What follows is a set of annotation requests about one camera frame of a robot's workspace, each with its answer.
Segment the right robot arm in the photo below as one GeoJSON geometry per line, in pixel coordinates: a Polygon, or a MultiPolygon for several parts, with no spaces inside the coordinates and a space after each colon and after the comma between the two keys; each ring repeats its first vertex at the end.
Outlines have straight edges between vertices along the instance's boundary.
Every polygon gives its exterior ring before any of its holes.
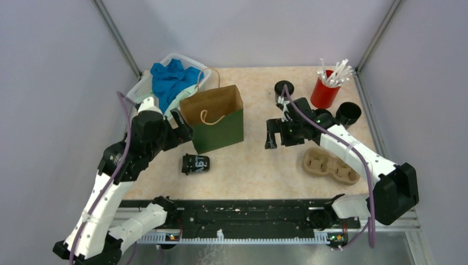
{"type": "Polygon", "coordinates": [[[346,218],[374,217],[383,225],[391,225],[419,203],[417,173],[409,163],[398,165],[371,150],[352,136],[331,114],[317,114],[306,98],[293,102],[278,97],[276,106],[283,112],[277,119],[267,120],[266,149],[281,145],[295,146],[306,140],[341,159],[355,170],[372,188],[371,192],[343,195],[323,213],[325,223],[339,227],[346,218]]]}

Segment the green brown paper bag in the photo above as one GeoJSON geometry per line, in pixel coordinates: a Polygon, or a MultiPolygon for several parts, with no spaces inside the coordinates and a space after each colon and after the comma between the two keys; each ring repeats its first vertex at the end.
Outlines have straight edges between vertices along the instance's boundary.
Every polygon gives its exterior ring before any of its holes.
{"type": "Polygon", "coordinates": [[[179,103],[180,113],[193,129],[192,143],[198,154],[244,141],[244,106],[234,84],[196,92],[179,103]]]}

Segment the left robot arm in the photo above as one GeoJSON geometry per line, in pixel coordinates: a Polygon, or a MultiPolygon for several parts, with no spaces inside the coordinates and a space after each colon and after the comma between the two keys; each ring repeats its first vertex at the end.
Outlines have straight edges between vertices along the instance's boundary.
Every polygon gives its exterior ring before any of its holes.
{"type": "Polygon", "coordinates": [[[70,264],[117,264],[150,230],[175,225],[176,204],[159,196],[121,225],[111,226],[124,195],[150,162],[160,152],[191,140],[193,131],[179,110],[172,109],[171,115],[176,128],[149,97],[139,104],[135,116],[127,118],[126,137],[104,150],[81,217],[71,234],[55,243],[54,254],[70,264]]]}

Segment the stack of black lids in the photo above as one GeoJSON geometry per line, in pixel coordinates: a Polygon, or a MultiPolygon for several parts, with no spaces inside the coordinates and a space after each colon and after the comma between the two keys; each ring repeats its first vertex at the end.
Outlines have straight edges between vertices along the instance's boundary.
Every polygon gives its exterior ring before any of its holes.
{"type": "Polygon", "coordinates": [[[327,109],[315,109],[315,114],[318,119],[333,118],[333,115],[327,109]]]}

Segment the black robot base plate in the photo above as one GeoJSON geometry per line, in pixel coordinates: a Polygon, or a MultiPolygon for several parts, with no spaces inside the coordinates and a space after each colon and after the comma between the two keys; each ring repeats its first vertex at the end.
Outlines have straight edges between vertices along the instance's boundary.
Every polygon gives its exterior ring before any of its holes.
{"type": "Polygon", "coordinates": [[[174,200],[161,229],[183,239],[306,239],[315,231],[359,229],[358,218],[339,219],[330,199],[174,200]]]}

